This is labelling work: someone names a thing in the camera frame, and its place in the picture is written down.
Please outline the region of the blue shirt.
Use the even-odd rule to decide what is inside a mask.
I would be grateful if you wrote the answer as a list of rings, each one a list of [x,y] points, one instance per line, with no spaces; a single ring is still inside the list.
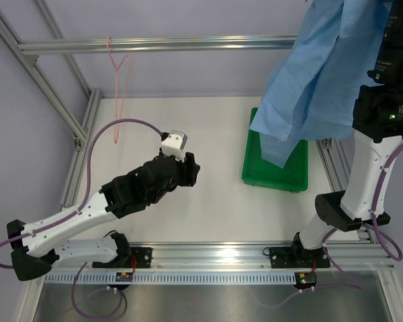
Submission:
[[[353,108],[373,69],[390,1],[313,1],[287,58],[271,73],[250,129],[282,168],[300,140],[351,135]]]

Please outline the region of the pink wire hanger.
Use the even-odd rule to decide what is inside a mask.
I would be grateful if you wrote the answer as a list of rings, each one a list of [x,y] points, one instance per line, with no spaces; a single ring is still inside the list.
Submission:
[[[114,55],[111,50],[111,36],[107,37],[107,54],[111,60],[111,64],[115,71],[115,120],[121,120],[124,114],[124,105],[127,97],[127,92],[130,87],[130,75],[132,72],[132,65],[134,63],[134,57],[131,54],[126,54],[122,57],[119,62],[116,62]],[[126,71],[126,78],[124,83],[124,90],[120,92],[120,69],[123,67],[124,63],[128,61],[128,68]]]

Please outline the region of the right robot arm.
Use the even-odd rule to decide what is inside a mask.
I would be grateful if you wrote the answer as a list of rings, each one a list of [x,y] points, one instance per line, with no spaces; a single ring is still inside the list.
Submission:
[[[390,222],[384,211],[386,187],[403,150],[403,1],[393,1],[373,70],[377,86],[361,86],[353,110],[355,154],[346,190],[317,195],[316,214],[291,244],[291,259],[306,266],[324,257],[323,244],[336,229],[366,226],[378,240]]]

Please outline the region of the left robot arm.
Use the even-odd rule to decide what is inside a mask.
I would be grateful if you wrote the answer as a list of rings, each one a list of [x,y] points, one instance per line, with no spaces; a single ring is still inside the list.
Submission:
[[[121,219],[158,203],[178,186],[191,187],[200,166],[192,153],[182,161],[162,154],[135,170],[115,177],[84,203],[49,218],[7,224],[11,263],[18,280],[39,278],[59,266],[92,263],[95,268],[122,268],[132,250],[123,233],[99,239],[76,239],[98,225]]]

